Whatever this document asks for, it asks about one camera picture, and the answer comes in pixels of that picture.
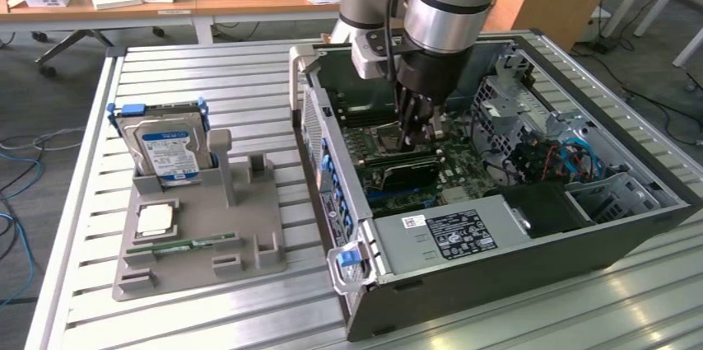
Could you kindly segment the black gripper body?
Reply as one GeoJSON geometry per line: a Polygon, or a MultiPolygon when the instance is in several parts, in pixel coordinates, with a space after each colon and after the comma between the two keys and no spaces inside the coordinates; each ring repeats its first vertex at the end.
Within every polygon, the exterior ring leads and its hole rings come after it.
{"type": "Polygon", "coordinates": [[[403,54],[396,70],[395,102],[403,105],[414,93],[428,98],[434,105],[444,105],[458,89],[470,56],[470,51],[458,54],[434,54],[430,51],[403,54]]]}

